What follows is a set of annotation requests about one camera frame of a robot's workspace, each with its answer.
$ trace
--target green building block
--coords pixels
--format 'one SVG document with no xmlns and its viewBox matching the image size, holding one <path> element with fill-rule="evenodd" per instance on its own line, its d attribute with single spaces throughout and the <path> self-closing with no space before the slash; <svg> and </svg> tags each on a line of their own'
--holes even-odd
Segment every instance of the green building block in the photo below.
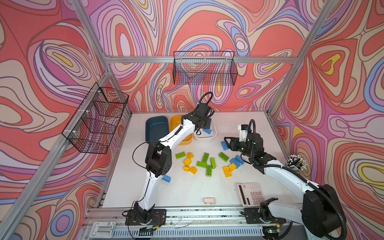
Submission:
<svg viewBox="0 0 384 240">
<path fill-rule="evenodd" d="M 186 155 L 185 155 L 185 152 L 180 152 L 180 153 L 176 153 L 175 156 L 176 156 L 176 159 L 179 159 L 179 158 L 185 157 Z"/>
<path fill-rule="evenodd" d="M 197 167 L 207 168 L 207 163 L 206 162 L 197 161 L 196 166 Z"/>
<path fill-rule="evenodd" d="M 224 162 L 228 161 L 228 159 L 229 159 L 229 157 L 228 157 L 227 155 L 225 155 L 224 153 L 222 153 L 222 152 L 221 152 L 218 156 L 219 156 L 221 159 L 223 159 Z"/>
<path fill-rule="evenodd" d="M 207 165 L 207 173 L 205 175 L 207 177 L 211 177 L 212 176 L 212 166 L 211 165 Z"/>
<path fill-rule="evenodd" d="M 202 162 L 207 162 L 208 161 L 208 157 L 209 157 L 209 153 L 204 153 L 204 156 L 203 156 L 203 160 L 201 160 Z"/>
<path fill-rule="evenodd" d="M 212 165 L 212 169 L 216 168 L 216 162 L 215 162 L 215 159 L 213 157 L 211 158 L 211 165 Z"/>
</svg>

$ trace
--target calculator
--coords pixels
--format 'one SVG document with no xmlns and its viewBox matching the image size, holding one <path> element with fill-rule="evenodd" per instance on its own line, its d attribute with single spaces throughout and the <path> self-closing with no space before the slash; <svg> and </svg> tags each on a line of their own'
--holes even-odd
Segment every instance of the calculator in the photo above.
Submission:
<svg viewBox="0 0 384 240">
<path fill-rule="evenodd" d="M 260 206 L 260 203 L 265 201 L 258 182 L 237 183 L 237 190 L 244 207 Z"/>
</svg>

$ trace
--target robotic arm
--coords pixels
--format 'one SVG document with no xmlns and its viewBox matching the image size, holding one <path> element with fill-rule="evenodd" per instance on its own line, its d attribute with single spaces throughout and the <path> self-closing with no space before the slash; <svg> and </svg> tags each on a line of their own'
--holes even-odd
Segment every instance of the robotic arm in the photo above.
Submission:
<svg viewBox="0 0 384 240">
<path fill-rule="evenodd" d="M 253 119 L 249 125 L 240 125 L 238 129 L 239 137 L 224 138 L 228 148 L 249 157 L 249 162 L 255 169 L 277 180 L 301 200 L 300 203 L 286 203 L 278 201 L 277 198 L 270 198 L 260 204 L 260 219 L 269 222 L 273 218 L 285 218 L 305 225 L 317 237 L 345 239 L 347 236 L 345 215 L 336 191 L 327 184 L 319 185 L 303 178 L 264 152 L 263 139 L 255 132 Z M 341 227 L 340 237 L 329 236 L 331 231 L 339 227 Z"/>
<path fill-rule="evenodd" d="M 206 103 L 202 103 L 204 97 L 209 94 L 209 100 Z M 165 175 L 172 166 L 172 150 L 194 131 L 199 131 L 201 128 L 210 129 L 210 117 L 215 112 L 208 106 L 212 97 L 212 92 L 205 93 L 196 108 L 181 118 L 179 126 L 167 136 L 159 139 L 159 141 L 149 143 L 145 159 L 147 178 L 140 200 L 136 201 L 133 208 L 133 217 L 137 222 L 142 224 L 149 223 L 154 215 L 154 194 L 159 183 L 159 177 Z"/>
</svg>

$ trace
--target psychedelic patterned wall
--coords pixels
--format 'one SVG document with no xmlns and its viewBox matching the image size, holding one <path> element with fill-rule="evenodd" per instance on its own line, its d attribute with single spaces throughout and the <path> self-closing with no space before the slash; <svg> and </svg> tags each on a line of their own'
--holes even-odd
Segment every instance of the psychedelic patterned wall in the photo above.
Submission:
<svg viewBox="0 0 384 240">
<path fill-rule="evenodd" d="M 173 56 L 233 50 L 236 56 L 296 56 L 320 0 L 110 0 L 86 9 L 110 56 Z M 216 111 L 266 110 L 289 66 L 237 65 L 235 86 L 175 86 L 173 64 L 115 64 L 133 111 L 190 111 L 207 91 Z"/>
<path fill-rule="evenodd" d="M 0 1 L 0 220 L 102 74 L 69 1 Z M 107 155 L 67 149 L 15 239 L 73 239 L 126 122 Z"/>
<path fill-rule="evenodd" d="M 339 1 L 273 113 L 304 175 L 337 190 L 349 239 L 384 239 L 383 39 L 383 1 Z"/>
</svg>

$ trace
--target wire basket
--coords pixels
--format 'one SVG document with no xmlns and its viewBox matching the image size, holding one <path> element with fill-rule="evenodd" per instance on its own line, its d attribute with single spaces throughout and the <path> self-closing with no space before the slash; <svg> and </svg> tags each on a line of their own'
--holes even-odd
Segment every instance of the wire basket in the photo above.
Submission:
<svg viewBox="0 0 384 240">
<path fill-rule="evenodd" d="M 128 98 L 114 88 L 99 87 L 69 135 L 63 135 L 79 152 L 106 154 Z"/>
<path fill-rule="evenodd" d="M 175 51 L 175 85 L 235 85 L 237 68 L 233 51 Z"/>
</svg>

